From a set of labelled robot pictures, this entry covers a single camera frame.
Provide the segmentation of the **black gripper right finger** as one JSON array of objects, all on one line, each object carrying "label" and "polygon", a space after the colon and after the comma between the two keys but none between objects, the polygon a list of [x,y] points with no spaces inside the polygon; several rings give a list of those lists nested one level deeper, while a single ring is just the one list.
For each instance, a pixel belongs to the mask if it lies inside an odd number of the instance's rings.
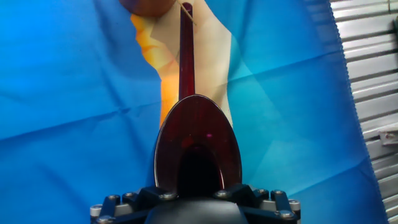
[{"label": "black gripper right finger", "polygon": [[282,190],[268,191],[236,184],[215,192],[213,198],[235,204],[244,221],[249,224],[301,223],[300,202],[289,199]]}]

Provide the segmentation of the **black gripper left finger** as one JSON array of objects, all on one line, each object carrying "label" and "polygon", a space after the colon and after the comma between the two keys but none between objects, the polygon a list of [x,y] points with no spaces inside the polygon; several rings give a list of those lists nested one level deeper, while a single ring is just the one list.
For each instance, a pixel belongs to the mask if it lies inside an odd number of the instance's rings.
[{"label": "black gripper left finger", "polygon": [[151,213],[159,205],[174,202],[179,196],[174,192],[151,186],[137,192],[112,194],[102,204],[90,207],[91,224],[145,224],[151,223]]}]

